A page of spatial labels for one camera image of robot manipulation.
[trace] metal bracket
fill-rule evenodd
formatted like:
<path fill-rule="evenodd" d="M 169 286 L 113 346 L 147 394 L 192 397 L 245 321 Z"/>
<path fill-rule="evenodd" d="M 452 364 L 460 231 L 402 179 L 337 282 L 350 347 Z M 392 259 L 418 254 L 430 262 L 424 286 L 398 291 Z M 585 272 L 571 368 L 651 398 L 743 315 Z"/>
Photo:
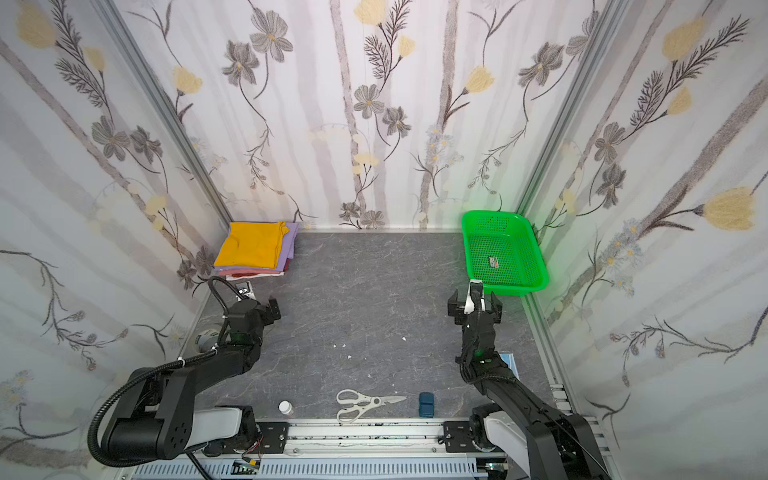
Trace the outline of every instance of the metal bracket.
<path fill-rule="evenodd" d="M 283 453 L 288 439 L 288 425 L 288 422 L 257 423 L 263 435 L 259 444 L 261 453 Z"/>
<path fill-rule="evenodd" d="M 442 439 L 445 442 L 445 451 L 448 453 L 477 453 L 477 452 L 498 452 L 504 455 L 504 452 L 495 447 L 490 451 L 481 450 L 475 447 L 472 441 L 472 429 L 469 428 L 469 422 L 443 422 Z"/>

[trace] white bottle cap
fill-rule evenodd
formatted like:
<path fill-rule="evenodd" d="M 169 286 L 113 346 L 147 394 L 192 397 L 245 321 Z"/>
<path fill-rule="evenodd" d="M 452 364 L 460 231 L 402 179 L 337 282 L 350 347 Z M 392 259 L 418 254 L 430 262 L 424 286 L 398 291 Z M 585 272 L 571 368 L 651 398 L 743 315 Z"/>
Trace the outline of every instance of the white bottle cap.
<path fill-rule="evenodd" d="M 293 405 L 291 405 L 290 402 L 287 402 L 286 400 L 280 402 L 280 405 L 277 408 L 280 409 L 280 413 L 283 415 L 289 415 L 293 411 Z"/>

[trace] gray flower print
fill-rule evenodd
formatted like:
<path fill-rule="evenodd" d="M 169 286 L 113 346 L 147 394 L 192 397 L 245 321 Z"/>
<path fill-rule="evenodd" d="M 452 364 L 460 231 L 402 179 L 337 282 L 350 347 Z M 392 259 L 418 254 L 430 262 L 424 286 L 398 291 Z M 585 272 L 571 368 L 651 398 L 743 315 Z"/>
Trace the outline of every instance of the gray flower print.
<path fill-rule="evenodd" d="M 159 140 L 150 140 L 149 132 L 140 126 L 136 126 L 136 130 L 131 134 L 131 139 L 134 141 L 134 149 L 139 154 L 144 154 L 147 161 L 151 164 L 154 160 L 154 155 L 158 157 L 163 156 L 163 148 L 160 146 Z"/>
<path fill-rule="evenodd" d="M 613 164 L 618 156 L 614 147 L 624 139 L 625 131 L 624 127 L 619 128 L 617 122 L 608 124 L 603 130 L 603 137 L 594 141 L 594 146 L 598 149 L 594 152 L 595 161 L 605 161 L 608 165 Z"/>
<path fill-rule="evenodd" d="M 604 208 L 611 208 L 619 203 L 619 199 L 616 197 L 616 189 L 624 186 L 624 177 L 626 176 L 627 171 L 621 170 L 616 164 L 611 165 L 611 168 L 603 172 L 603 184 L 596 193 L 598 195 L 605 195 Z"/>
<path fill-rule="evenodd" d="M 376 86 L 376 84 L 373 84 L 370 87 L 368 85 L 360 85 L 357 90 L 355 90 L 357 103 L 355 104 L 354 109 L 356 111 L 362 111 L 363 118 L 371 118 L 371 115 L 373 114 L 380 115 L 384 113 L 384 102 L 377 101 L 376 99 L 378 97 L 379 87 Z"/>
<path fill-rule="evenodd" d="M 232 85 L 239 85 L 242 77 L 245 77 L 251 84 L 256 84 L 253 69 L 259 66 L 259 59 L 251 51 L 250 45 L 227 40 L 227 53 L 224 54 L 224 57 L 231 61 L 232 65 L 222 68 L 221 73 L 227 76 L 227 80 Z"/>
<path fill-rule="evenodd" d="M 589 42 L 589 38 L 592 36 L 594 24 L 598 22 L 599 16 L 600 14 L 597 10 L 592 11 L 592 14 L 581 23 L 581 31 L 584 32 L 584 34 L 571 37 L 571 39 L 568 40 L 568 47 L 565 48 L 565 53 L 574 56 L 581 55 L 581 53 L 584 52 L 584 49 Z"/>
<path fill-rule="evenodd" d="M 547 83 L 550 70 L 556 70 L 563 64 L 563 45 L 550 45 L 544 43 L 538 49 L 538 53 L 533 56 L 535 65 L 529 68 L 520 69 L 520 80 L 518 83 L 524 87 L 532 80 L 536 80 L 539 85 Z"/>
<path fill-rule="evenodd" d="M 210 274 L 210 271 L 214 268 L 215 261 L 216 256 L 213 252 L 210 252 L 205 245 L 200 247 L 200 251 L 197 252 L 197 255 L 194 257 L 194 264 L 197 267 L 197 271 L 200 272 L 200 275 Z"/>
<path fill-rule="evenodd" d="M 114 132 L 114 124 L 112 120 L 101 116 L 101 123 L 94 122 L 91 125 L 91 136 L 99 144 L 104 145 L 104 156 L 111 158 L 115 155 L 119 161 L 125 160 L 125 150 L 131 146 L 131 141 L 128 140 L 128 135 L 124 131 Z"/>
<path fill-rule="evenodd" d="M 368 210 L 362 215 L 360 223 L 365 225 L 366 230 L 375 230 L 384 227 L 384 213 L 382 211 Z"/>
<path fill-rule="evenodd" d="M 344 221 L 349 222 L 353 218 L 359 218 L 359 217 L 360 217 L 360 207 L 358 207 L 355 202 L 341 204 L 341 214 L 339 215 L 339 218 L 343 218 Z"/>
<path fill-rule="evenodd" d="M 411 126 L 404 122 L 407 117 L 408 115 L 402 110 L 402 107 L 387 108 L 384 117 L 382 117 L 382 121 L 389 125 L 386 134 L 389 136 L 398 131 L 402 137 L 407 137 L 408 130 L 411 129 Z"/>
<path fill-rule="evenodd" d="M 266 53 L 269 51 L 272 58 L 279 63 L 285 61 L 284 51 L 293 51 L 293 45 L 284 36 L 288 32 L 288 24 L 277 13 L 269 10 L 266 15 L 258 8 L 253 9 L 250 20 L 253 25 L 261 30 L 261 33 L 252 33 L 250 40 L 253 49 Z"/>
<path fill-rule="evenodd" d="M 192 279 L 197 273 L 197 269 L 192 265 L 192 260 L 184 260 L 179 265 L 179 270 L 176 270 L 176 274 L 179 276 L 179 281 L 184 282 L 184 289 L 189 290 L 194 285 Z"/>

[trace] wall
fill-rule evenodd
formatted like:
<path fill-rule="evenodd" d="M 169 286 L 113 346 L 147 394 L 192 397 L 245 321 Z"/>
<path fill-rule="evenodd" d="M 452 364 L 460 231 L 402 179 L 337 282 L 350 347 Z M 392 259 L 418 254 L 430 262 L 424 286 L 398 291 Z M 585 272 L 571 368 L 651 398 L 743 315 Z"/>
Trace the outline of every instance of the wall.
<path fill-rule="evenodd" d="M 116 3 L 236 220 L 347 230 L 516 208 L 604 5 Z"/>
<path fill-rule="evenodd" d="M 623 478 L 768 471 L 768 4 L 632 2 L 529 217 Z"/>
<path fill-rule="evenodd" d="M 0 476 L 100 478 L 92 412 L 177 355 L 226 231 L 90 4 L 0 12 Z"/>

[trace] gray table surface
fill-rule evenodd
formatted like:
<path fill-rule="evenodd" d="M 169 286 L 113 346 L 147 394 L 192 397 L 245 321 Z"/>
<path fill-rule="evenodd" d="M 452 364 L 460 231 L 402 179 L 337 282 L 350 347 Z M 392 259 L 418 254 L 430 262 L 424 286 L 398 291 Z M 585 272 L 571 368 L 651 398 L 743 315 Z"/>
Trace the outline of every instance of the gray table surface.
<path fill-rule="evenodd" d="M 283 314 L 265 329 L 261 359 L 199 394 L 195 406 L 251 405 L 257 418 L 274 418 L 288 400 L 292 417 L 335 418 L 336 393 L 355 389 L 408 397 L 366 418 L 408 418 L 419 416 L 419 393 L 432 392 L 435 417 L 466 417 L 489 402 L 462 381 L 454 362 L 461 327 L 445 314 L 446 300 L 457 288 L 465 294 L 467 283 L 460 233 L 300 233 L 285 275 L 252 281 L 257 299 L 274 295 Z M 502 302 L 496 348 L 513 353 L 521 381 L 551 402 L 521 300 Z M 193 332 L 220 322 L 211 297 Z"/>

